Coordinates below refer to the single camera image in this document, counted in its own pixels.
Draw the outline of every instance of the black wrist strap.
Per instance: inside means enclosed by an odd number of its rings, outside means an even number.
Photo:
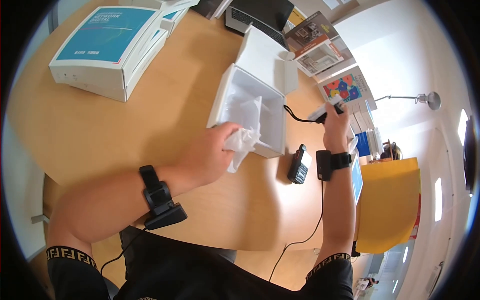
[[[332,154],[330,157],[330,168],[332,171],[350,167],[351,163],[352,156],[348,152]]]
[[[328,150],[318,150],[316,156],[317,178],[323,181],[330,181],[333,171],[350,167],[352,162],[348,152],[332,154]]]
[[[159,181],[153,166],[140,167],[140,175],[145,183],[144,195],[150,206],[150,210],[172,200],[170,190],[164,181]]]
[[[167,184],[158,180],[153,166],[140,167],[139,171],[145,183],[144,196],[151,216],[145,221],[145,228],[153,230],[185,220],[187,214],[180,203],[173,203]]]
[[[155,169],[153,166],[143,166],[140,167],[140,175],[144,180],[145,187],[149,192],[153,192],[160,188],[161,184],[158,180],[158,176],[156,175]]]

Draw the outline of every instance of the laptop keyboard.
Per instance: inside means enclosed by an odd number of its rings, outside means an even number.
[[[262,30],[266,35],[271,37],[277,43],[281,44],[283,47],[288,49],[288,47],[285,43],[285,39],[283,38],[283,34],[281,32],[276,31],[275,29],[273,29],[273,28],[267,26],[266,24],[258,21],[257,19],[252,18],[249,15],[247,15],[247,14],[245,14],[245,13],[239,11],[239,10],[236,10],[234,8],[232,8],[232,18],[234,18],[235,20],[238,20],[242,23],[245,23],[247,25],[252,24],[256,28]]]

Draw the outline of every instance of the laptop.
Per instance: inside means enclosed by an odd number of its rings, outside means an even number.
[[[288,0],[233,0],[225,11],[225,26],[244,34],[252,24],[289,50],[282,30],[293,8]]]

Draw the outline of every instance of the cardboard sheet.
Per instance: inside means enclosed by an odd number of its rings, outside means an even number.
[[[383,253],[407,242],[417,219],[420,169],[416,158],[361,166],[357,251]]]

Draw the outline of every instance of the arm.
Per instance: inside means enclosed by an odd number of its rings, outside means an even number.
[[[233,151],[223,144],[240,126],[227,122],[206,129],[178,163],[155,167],[175,197],[216,181],[227,169]],[[92,256],[92,243],[121,231],[150,208],[143,196],[138,171],[130,171],[79,185],[61,197],[48,227],[48,247],[68,246]]]
[[[324,145],[332,154],[347,152],[348,108],[343,104],[343,114],[325,104]],[[335,170],[330,181],[325,182],[323,230],[324,237],[315,265],[337,253],[351,254],[355,233],[355,201],[350,168]]]

